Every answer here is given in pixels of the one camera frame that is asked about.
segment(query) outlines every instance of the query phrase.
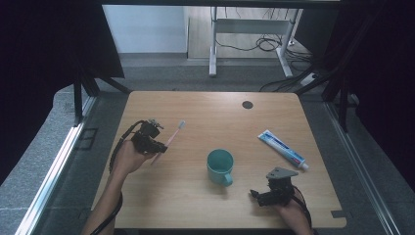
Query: person's left hand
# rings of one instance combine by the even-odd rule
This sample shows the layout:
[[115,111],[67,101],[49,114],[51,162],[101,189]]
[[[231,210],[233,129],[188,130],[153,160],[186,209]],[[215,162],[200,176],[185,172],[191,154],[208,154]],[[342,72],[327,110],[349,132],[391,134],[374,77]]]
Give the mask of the person's left hand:
[[143,162],[155,156],[156,153],[138,153],[131,140],[125,140],[116,154],[113,172],[126,177],[129,173],[137,170]]

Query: desk leg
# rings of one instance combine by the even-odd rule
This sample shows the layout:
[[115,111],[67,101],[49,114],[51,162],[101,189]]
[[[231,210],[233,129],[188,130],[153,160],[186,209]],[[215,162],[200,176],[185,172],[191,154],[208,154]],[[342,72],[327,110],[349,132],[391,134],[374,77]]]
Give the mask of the desk leg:
[[299,9],[295,9],[292,18],[290,19],[290,24],[287,27],[287,32],[285,34],[285,38],[283,38],[281,48],[277,48],[277,55],[278,59],[280,60],[281,66],[283,67],[284,74],[287,78],[293,76],[291,72],[290,66],[287,63],[285,58],[285,53],[287,51],[287,46],[290,43],[291,34],[293,33],[294,26],[296,25],[297,15],[299,14]]
[[217,7],[210,7],[211,12],[211,44],[208,62],[208,75],[216,76],[216,12]]

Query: toothpaste cap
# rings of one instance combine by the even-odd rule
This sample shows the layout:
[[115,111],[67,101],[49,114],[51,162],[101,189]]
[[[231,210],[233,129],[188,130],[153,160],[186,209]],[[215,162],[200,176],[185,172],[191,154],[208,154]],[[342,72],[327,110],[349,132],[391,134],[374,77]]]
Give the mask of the toothpaste cap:
[[304,163],[304,164],[302,164],[302,166],[301,166],[303,169],[308,169],[308,164],[306,164],[306,163]]

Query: white wall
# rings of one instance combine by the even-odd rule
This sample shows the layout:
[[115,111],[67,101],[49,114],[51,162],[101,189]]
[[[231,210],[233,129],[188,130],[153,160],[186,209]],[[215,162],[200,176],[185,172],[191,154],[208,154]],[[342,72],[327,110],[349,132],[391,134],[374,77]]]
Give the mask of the white wall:
[[187,52],[186,7],[104,5],[119,53]]

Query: mug handle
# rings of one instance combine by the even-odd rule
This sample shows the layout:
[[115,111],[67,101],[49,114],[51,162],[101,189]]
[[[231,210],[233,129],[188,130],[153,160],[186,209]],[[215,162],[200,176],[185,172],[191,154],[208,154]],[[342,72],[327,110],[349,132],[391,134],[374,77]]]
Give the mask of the mug handle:
[[233,183],[232,175],[230,173],[225,174],[223,185],[225,187],[230,186]]

